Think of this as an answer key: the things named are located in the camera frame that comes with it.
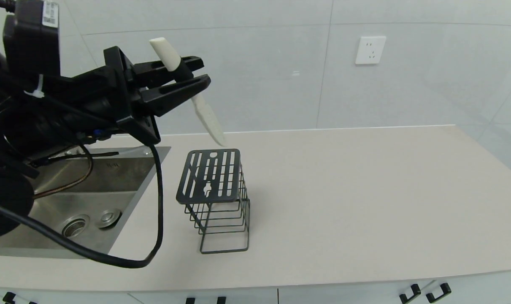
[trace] sink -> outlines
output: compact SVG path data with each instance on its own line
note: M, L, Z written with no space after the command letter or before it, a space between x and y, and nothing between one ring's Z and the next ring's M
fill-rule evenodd
M156 149L163 162L170 147ZM29 216L82 246L108 253L156 169L147 147L89 151L120 154L95 157L94 170L85 181L35 200ZM31 183L38 193L77 179L87 168L85 158L59 161L39 168L40 175ZM0 255L82 258L24 225L0 236Z

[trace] black metal rack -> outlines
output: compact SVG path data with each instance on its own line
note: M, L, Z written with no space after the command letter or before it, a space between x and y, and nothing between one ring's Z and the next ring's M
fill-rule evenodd
M248 250L250 199L239 150L188 153L176 200L202 235L202 254Z

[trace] white ceramic knife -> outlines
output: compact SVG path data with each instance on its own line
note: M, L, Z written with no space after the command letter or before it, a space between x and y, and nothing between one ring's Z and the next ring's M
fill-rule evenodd
M161 62L165 66L165 68L169 72L176 71L178 66L180 65L182 59L176 52L176 50L171 46L171 44L163 37L154 38L149 40L152 48L160 58ZM183 81L186 79L175 79L176 81ZM223 134L221 125L214 114L210 104L205 102L203 95L201 93L195 95L192 98L193 106L195 107L195 113L203 126L207 129L208 133L214 139L216 144L220 146L226 146L225 135Z

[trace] countertop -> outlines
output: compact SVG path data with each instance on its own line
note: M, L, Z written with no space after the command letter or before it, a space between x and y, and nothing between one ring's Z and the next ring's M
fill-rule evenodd
M247 252L202 255L175 195L208 135L163 136L165 236L152 263L0 256L0 287L184 290L449 277L511 269L511 171L455 126L229 133L251 200ZM95 147L135 147L115 137ZM144 258L156 178L111 252Z

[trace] electrical outlet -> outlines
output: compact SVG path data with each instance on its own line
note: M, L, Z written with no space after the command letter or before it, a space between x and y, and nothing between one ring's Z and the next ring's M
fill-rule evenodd
M385 36L360 37L355 64L377 64L385 46Z

